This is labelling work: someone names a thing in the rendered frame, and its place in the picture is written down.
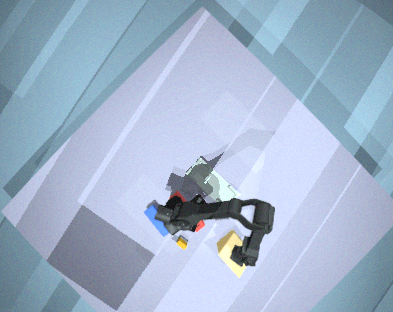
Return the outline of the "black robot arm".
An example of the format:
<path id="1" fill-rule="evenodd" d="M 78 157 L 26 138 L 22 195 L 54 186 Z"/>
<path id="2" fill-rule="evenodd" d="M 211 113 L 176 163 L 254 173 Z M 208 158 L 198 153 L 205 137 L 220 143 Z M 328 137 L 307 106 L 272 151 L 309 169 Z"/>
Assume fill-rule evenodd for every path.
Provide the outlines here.
<path id="1" fill-rule="evenodd" d="M 242 215 L 242 208 L 254 206 L 252 223 Z M 178 229 L 195 232 L 198 223 L 204 220 L 237 219 L 244 227 L 251 230 L 250 237 L 244 236 L 242 246 L 234 245 L 229 259 L 239 267 L 256 266 L 259 260 L 260 244 L 265 235 L 273 231 L 275 206 L 270 202 L 258 199 L 241 200 L 232 198 L 229 201 L 196 204 L 195 202 L 182 202 L 181 198 L 174 196 L 159 205 L 153 219 L 166 224 L 172 224 Z"/>

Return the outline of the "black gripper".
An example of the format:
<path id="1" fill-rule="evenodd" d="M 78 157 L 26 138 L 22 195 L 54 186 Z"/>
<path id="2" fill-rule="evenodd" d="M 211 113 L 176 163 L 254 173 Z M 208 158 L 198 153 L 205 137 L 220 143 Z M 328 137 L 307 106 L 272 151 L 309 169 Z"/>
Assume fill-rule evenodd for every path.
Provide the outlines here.
<path id="1" fill-rule="evenodd" d="M 190 202 L 195 202 L 196 204 L 207 204 L 207 202 L 203 199 L 203 197 L 200 194 L 194 197 Z M 173 226 L 172 224 L 169 225 L 163 223 L 163 226 L 169 232 L 170 235 L 174 235 L 180 230 L 176 226 Z"/>

